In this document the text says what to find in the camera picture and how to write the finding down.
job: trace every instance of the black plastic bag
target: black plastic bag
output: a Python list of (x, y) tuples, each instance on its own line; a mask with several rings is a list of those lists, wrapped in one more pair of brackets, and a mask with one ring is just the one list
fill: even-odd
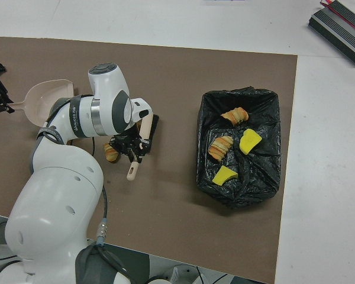
[[(236, 107), (244, 108), (248, 121), (235, 127), (221, 114)], [(262, 141), (248, 154), (239, 149), (244, 130), (256, 131)], [(209, 154), (214, 139), (232, 136), (234, 145), (219, 163)], [(233, 91), (210, 91), (202, 97), (198, 115), (196, 182), (199, 189), (230, 208), (256, 204), (273, 197), (279, 190), (280, 116), (277, 94), (248, 87)], [(222, 186), (212, 182), (221, 165), (238, 172)]]

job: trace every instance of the croissant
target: croissant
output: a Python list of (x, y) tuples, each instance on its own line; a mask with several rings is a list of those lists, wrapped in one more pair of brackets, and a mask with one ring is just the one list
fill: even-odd
[(232, 145), (233, 145), (232, 137), (230, 136), (218, 137), (210, 145), (208, 153), (215, 160), (221, 162)]
[(225, 112), (224, 114), (221, 114), (221, 116), (227, 120), (230, 120), (233, 126), (236, 126), (238, 123), (241, 123), (244, 120), (248, 120), (249, 118), (247, 111), (241, 107), (234, 108), (231, 111)]
[(110, 146), (108, 143), (105, 143), (103, 145), (104, 147), (104, 152), (105, 152), (105, 158), (108, 162), (115, 163), (118, 160), (118, 156), (120, 155), (119, 152), (116, 151), (112, 146)]

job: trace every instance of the beige dustpan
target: beige dustpan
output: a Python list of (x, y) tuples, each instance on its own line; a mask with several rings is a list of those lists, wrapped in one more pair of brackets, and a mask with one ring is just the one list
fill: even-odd
[(28, 120), (42, 127), (49, 117), (50, 109), (60, 98), (73, 97), (73, 84), (69, 80), (51, 80), (39, 83), (26, 94), (24, 101), (8, 104), (11, 108), (23, 109)]

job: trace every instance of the gray joint cap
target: gray joint cap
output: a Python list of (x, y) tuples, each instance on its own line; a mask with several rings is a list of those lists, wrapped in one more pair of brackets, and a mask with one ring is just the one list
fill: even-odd
[(91, 68), (89, 70), (89, 74), (93, 74), (93, 75), (105, 74), (105, 73), (108, 73), (116, 68), (117, 68), (117, 65), (114, 63), (103, 63), (103, 64), (99, 64), (99, 65), (96, 65), (95, 67)]

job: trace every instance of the brown table mat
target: brown table mat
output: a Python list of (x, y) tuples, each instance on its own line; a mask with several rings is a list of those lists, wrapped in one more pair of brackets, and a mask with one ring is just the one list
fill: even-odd
[[(98, 162), (109, 197), (107, 242), (241, 277), (272, 283), (275, 277), (285, 181), (296, 56), (234, 51), (0, 38), (1, 80), (13, 101), (37, 83), (68, 79), (76, 94), (92, 93), (88, 70), (117, 63), (132, 98), (141, 97), (160, 121), (151, 155), (137, 178), (126, 180), (129, 161)], [(276, 92), (282, 120), (282, 181), (278, 194), (262, 204), (230, 210), (200, 192), (195, 183), (196, 120), (202, 95), (246, 86)], [(0, 215), (8, 216), (30, 177), (28, 157), (38, 128), (24, 113), (0, 113)], [(91, 151), (90, 139), (76, 142)], [(94, 237), (102, 202), (88, 230)]]

